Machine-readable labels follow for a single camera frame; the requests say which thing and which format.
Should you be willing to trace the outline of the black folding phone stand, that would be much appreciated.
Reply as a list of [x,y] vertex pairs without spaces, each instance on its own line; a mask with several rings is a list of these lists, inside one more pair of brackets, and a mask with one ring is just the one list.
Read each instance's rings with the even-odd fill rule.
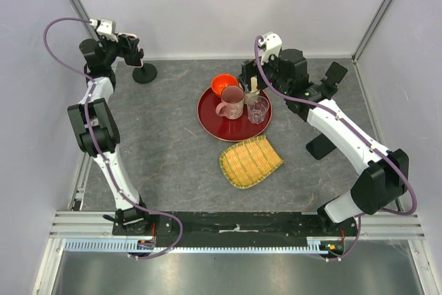
[[338,91],[338,84],[346,76],[348,70],[336,61],[333,61],[325,73],[325,78],[321,79],[319,89],[324,97],[331,99]]

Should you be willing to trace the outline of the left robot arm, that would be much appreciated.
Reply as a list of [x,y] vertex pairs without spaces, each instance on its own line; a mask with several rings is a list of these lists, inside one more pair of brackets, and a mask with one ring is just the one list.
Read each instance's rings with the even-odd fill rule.
[[119,154],[120,134],[108,99],[114,93],[114,61],[141,69],[144,53],[134,34],[119,33],[110,39],[86,39],[79,45],[86,64],[87,90],[78,104],[68,107],[68,117],[79,148],[101,169],[115,201],[115,214],[103,217],[113,223],[115,236],[152,236],[157,217],[146,211],[141,195],[132,185]]

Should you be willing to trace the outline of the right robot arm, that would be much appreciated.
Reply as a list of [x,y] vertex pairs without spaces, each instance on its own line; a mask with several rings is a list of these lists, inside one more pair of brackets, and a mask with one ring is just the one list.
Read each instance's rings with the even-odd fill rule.
[[358,179],[353,187],[318,209],[316,226],[327,236],[338,231],[341,222],[363,214],[374,215],[410,190],[407,154],[401,149],[392,151],[371,138],[333,100],[346,74],[347,69],[334,61],[320,83],[314,84],[302,51],[286,49],[266,61],[245,61],[238,76],[246,92],[273,90],[292,113],[320,131],[306,145],[315,159],[321,160],[338,149],[356,170]]

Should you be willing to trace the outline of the pink-cased smartphone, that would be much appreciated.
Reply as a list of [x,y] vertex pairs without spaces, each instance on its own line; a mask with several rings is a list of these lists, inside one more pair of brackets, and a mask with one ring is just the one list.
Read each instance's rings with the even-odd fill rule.
[[118,33],[117,34],[120,53],[119,56],[124,59],[127,66],[134,68],[141,68],[143,66],[142,58],[144,51],[139,48],[140,39],[133,33]]

